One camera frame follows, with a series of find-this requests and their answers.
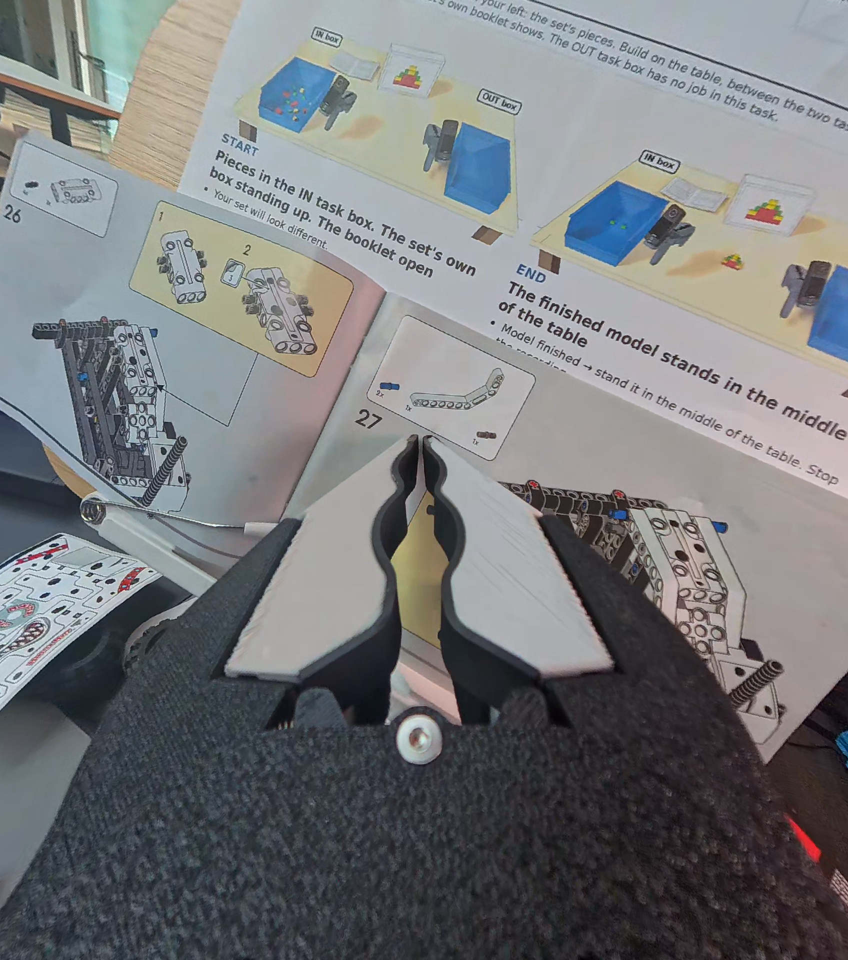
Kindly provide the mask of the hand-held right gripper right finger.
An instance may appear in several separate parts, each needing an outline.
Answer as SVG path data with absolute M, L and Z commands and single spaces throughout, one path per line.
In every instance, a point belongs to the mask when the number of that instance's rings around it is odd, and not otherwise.
M 447 558 L 439 639 L 461 722 L 488 723 L 514 690 L 612 671 L 540 512 L 441 440 L 424 438 L 422 456 Z

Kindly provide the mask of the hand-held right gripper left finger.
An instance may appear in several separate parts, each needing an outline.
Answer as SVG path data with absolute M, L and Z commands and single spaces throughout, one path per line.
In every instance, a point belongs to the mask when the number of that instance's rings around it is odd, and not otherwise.
M 392 559 L 418 466 L 410 435 L 304 511 L 225 676 L 327 689 L 358 723 L 386 721 L 402 640 Z

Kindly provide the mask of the printed task instruction sheet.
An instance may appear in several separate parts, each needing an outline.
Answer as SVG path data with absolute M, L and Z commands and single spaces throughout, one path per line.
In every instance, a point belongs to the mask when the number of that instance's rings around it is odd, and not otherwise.
M 848 498 L 848 2 L 242 2 L 179 189 Z

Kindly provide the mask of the white book stand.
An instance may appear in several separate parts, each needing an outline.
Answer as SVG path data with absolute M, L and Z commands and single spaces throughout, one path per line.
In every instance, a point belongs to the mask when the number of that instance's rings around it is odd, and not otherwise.
M 169 628 L 197 598 L 233 570 L 253 547 L 268 537 L 275 538 L 276 531 L 297 530 L 302 522 L 302 518 L 295 517 L 279 523 L 250 521 L 234 528 L 202 525 L 184 517 L 145 510 L 127 501 L 109 501 L 97 491 L 81 501 L 80 515 L 106 540 L 147 562 L 191 596 L 169 611 L 154 615 L 132 632 L 122 654 L 122 666 L 128 676 L 139 671 Z M 289 615 L 294 609 L 274 597 L 275 590 L 286 579 L 286 550 L 278 548 L 274 569 L 262 576 L 233 650 L 225 655 L 229 676 L 288 680 L 299 672 L 286 651 L 287 645 L 281 643 L 282 634 L 293 624 Z

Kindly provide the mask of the sticker sheet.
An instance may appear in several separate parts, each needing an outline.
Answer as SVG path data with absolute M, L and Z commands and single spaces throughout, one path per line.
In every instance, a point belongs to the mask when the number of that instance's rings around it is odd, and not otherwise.
M 158 582 L 141 560 L 59 533 L 0 564 L 0 711 L 55 658 Z

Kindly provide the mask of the instruction booklet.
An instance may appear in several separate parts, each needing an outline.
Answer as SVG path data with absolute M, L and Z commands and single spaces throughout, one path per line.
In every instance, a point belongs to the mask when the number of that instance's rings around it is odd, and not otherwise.
M 0 195 L 0 411 L 192 595 L 253 522 L 431 435 L 658 607 L 769 759 L 848 671 L 848 501 L 30 135 Z

